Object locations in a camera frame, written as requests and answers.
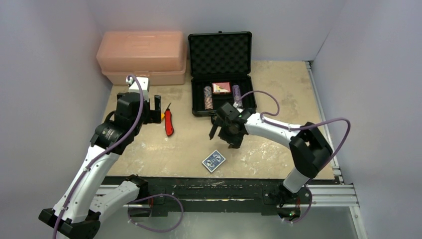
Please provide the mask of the blue playing card deck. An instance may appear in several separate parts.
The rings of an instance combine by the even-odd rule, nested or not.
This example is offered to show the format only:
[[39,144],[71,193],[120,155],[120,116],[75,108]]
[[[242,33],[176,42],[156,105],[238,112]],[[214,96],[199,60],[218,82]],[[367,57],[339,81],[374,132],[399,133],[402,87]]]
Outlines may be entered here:
[[214,173],[225,161],[226,158],[218,150],[214,150],[202,161],[202,165],[209,173]]

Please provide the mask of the purple poker chip stack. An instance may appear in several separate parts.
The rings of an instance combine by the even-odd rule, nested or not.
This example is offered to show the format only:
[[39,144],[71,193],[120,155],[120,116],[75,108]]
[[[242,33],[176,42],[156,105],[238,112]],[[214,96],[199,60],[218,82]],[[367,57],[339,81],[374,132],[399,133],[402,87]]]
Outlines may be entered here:
[[241,99],[241,91],[239,85],[233,85],[232,86],[232,92],[233,92],[233,99],[236,103],[242,103]]

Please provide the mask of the red playing card deck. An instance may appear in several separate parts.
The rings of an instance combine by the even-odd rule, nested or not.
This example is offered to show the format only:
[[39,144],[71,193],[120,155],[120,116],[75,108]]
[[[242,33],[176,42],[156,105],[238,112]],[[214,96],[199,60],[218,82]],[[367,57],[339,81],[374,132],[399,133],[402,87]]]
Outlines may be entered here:
[[215,95],[225,95],[231,93],[231,86],[229,82],[216,82],[211,85],[212,93]]

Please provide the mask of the black poker set case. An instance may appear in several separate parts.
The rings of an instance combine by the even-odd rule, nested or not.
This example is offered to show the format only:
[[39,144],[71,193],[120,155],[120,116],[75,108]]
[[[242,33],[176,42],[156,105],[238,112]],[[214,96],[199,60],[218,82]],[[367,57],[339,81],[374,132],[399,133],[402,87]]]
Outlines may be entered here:
[[233,103],[233,93],[212,94],[213,108],[206,109],[204,88],[214,83],[238,85],[240,93],[253,90],[251,72],[252,33],[249,31],[197,33],[188,35],[192,114],[209,117],[226,102]]

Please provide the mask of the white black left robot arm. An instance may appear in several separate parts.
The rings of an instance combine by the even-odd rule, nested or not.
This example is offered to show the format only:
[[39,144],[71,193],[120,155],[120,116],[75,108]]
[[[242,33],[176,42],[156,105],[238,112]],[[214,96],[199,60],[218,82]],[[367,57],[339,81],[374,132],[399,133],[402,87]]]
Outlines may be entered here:
[[90,141],[81,168],[71,185],[53,208],[44,209],[40,221],[69,239],[92,239],[101,224],[126,203],[144,203],[148,199],[148,182],[130,175],[120,185],[96,198],[97,191],[111,167],[134,141],[143,124],[153,122],[159,111],[150,109],[147,93],[117,94],[116,110],[107,115]]

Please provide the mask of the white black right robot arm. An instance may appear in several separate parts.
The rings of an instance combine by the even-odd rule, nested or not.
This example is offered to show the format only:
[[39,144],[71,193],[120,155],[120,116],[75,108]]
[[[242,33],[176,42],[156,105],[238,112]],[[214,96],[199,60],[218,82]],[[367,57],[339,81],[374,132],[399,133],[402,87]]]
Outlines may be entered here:
[[299,190],[319,174],[333,154],[331,146],[314,123],[288,124],[229,103],[215,112],[210,139],[215,135],[227,142],[229,148],[240,148],[245,135],[254,135],[289,149],[294,168],[279,190],[280,198],[287,203],[299,196]]

